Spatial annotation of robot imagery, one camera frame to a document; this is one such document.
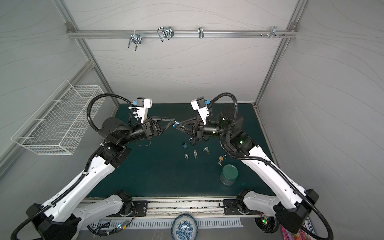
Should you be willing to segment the brass padlock with keys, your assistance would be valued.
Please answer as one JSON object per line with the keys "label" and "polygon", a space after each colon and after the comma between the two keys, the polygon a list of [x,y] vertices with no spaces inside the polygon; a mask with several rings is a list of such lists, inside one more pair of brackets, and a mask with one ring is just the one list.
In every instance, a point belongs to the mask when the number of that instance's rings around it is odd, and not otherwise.
{"label": "brass padlock with keys", "polygon": [[227,158],[226,155],[223,155],[223,156],[219,156],[219,159],[218,159],[218,164],[223,167],[223,161]]}

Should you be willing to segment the black padlock with keys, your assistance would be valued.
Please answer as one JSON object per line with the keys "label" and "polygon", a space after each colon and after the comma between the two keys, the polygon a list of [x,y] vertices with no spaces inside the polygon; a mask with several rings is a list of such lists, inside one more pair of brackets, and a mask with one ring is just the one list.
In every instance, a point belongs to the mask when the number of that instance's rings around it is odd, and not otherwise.
{"label": "black padlock with keys", "polygon": [[191,143],[191,145],[195,145],[196,144],[196,141],[193,138],[190,138],[189,142]]}

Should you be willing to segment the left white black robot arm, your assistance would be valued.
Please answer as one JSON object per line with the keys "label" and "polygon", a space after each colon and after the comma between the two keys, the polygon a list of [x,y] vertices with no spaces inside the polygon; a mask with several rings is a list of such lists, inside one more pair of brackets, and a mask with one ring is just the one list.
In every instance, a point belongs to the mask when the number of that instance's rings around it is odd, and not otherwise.
{"label": "left white black robot arm", "polygon": [[103,122],[101,128],[98,128],[92,120],[92,107],[99,99],[105,97],[130,103],[126,98],[116,94],[100,94],[90,100],[86,111],[88,123],[106,140],[105,144],[91,154],[84,170],[54,197],[41,205],[33,204],[28,208],[28,218],[12,232],[10,237],[12,240],[16,240],[20,230],[29,223],[34,225],[41,240],[72,240],[86,222],[92,223],[97,218],[129,209],[129,197],[123,192],[113,195],[112,200],[92,205],[88,214],[79,210],[77,206],[101,180],[126,160],[131,152],[131,149],[126,147],[127,143],[144,139],[150,141],[173,125],[175,119],[147,118],[152,101],[138,98],[130,105],[135,109],[137,117],[141,118],[141,125],[130,127],[119,119],[110,117]]}

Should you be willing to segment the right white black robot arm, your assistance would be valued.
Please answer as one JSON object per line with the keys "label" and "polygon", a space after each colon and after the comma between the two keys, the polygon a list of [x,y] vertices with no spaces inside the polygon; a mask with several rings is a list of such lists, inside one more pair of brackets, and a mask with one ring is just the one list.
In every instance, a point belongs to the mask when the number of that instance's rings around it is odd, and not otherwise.
{"label": "right white black robot arm", "polygon": [[[234,103],[231,118],[215,122],[211,120],[214,103],[222,97],[229,97]],[[334,239],[332,227],[316,208],[319,195],[313,189],[304,189],[289,178],[242,129],[239,104],[231,93],[221,93],[213,100],[200,97],[191,102],[198,111],[195,118],[176,122],[174,127],[200,141],[204,137],[218,137],[221,148],[233,159],[239,160],[253,170],[274,192],[274,196],[259,195],[243,191],[238,196],[239,211],[261,211],[276,218],[276,222],[293,234],[300,230],[316,240],[321,237],[310,232],[303,225],[310,213],[315,213],[327,231],[327,240]]]}

